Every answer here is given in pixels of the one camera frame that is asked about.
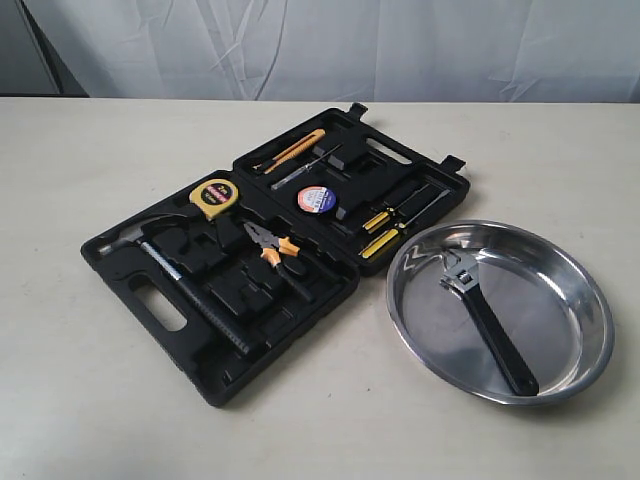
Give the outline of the electrical tape roll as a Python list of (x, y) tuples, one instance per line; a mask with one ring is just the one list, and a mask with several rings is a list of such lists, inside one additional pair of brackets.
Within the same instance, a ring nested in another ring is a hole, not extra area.
[(312, 185), (298, 191), (296, 203), (305, 214), (325, 215), (335, 209), (338, 199), (335, 192), (329, 187)]

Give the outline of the black plastic tool case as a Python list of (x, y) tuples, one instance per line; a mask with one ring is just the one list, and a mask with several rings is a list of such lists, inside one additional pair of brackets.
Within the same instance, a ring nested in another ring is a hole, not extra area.
[(326, 109), (82, 245), (209, 405), (467, 196), (460, 158), (431, 160), (365, 111)]

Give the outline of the steel claw hammer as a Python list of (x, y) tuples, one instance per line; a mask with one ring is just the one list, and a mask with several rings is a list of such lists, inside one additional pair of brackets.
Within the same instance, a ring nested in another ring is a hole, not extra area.
[(212, 324), (231, 344), (244, 356), (249, 357), (256, 352), (258, 343), (253, 337), (240, 327), (235, 320), (199, 287), (191, 278), (183, 274), (178, 268), (154, 246), (144, 233), (144, 228), (152, 224), (184, 220), (184, 215), (156, 214), (131, 222), (118, 231), (115, 240), (105, 242), (97, 248), (101, 257), (106, 257), (125, 246), (135, 245), (150, 256), (178, 287), (182, 295), (190, 304)]

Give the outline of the yellow utility knife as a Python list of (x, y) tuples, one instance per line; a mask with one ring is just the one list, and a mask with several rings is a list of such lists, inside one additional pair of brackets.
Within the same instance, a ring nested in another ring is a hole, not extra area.
[(324, 129), (315, 129), (282, 152), (278, 153), (275, 157), (254, 166), (254, 170), (258, 173), (268, 174), (282, 163), (295, 158), (311, 146), (315, 145), (325, 135), (326, 131)]

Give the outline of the round stainless steel tray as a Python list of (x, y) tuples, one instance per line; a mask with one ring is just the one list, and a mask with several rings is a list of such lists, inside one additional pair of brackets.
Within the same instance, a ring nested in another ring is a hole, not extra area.
[[(482, 292), (535, 375), (537, 396), (511, 391), (461, 300), (440, 285), (447, 249), (476, 257)], [(615, 344), (611, 310), (590, 273), (551, 241), (496, 221), (445, 223), (407, 240), (388, 270), (387, 307), (424, 366), (502, 405), (548, 405), (584, 391)]]

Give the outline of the adjustable wrench black handle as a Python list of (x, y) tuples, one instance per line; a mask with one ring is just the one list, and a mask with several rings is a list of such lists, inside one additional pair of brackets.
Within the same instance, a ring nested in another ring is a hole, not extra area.
[(443, 250), (441, 256), (440, 285), (461, 300), (511, 391), (517, 396), (537, 396), (535, 375), (482, 292), (476, 257), (456, 249)]

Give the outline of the orange handled pliers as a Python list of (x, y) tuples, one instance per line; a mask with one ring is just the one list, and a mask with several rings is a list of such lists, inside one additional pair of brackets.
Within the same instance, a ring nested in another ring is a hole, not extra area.
[(260, 246), (260, 258), (268, 262), (276, 273), (306, 302), (315, 300), (314, 295), (297, 279), (291, 276), (283, 264), (282, 256), (297, 257), (300, 248), (293, 244), (288, 237), (278, 237), (270, 230), (246, 221), (243, 224), (249, 237)]

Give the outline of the white wrinkled backdrop curtain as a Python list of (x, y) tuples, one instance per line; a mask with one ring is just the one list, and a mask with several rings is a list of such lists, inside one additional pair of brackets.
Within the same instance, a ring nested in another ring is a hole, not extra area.
[(30, 1), (92, 97), (639, 99), (635, 1)]

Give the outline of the yellow tape measure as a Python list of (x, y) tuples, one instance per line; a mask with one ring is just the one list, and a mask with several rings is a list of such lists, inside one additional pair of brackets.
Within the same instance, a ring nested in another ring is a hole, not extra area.
[(239, 196), (238, 187), (230, 180), (213, 178), (194, 188), (189, 194), (189, 201), (203, 213), (207, 221), (211, 221), (233, 206)]

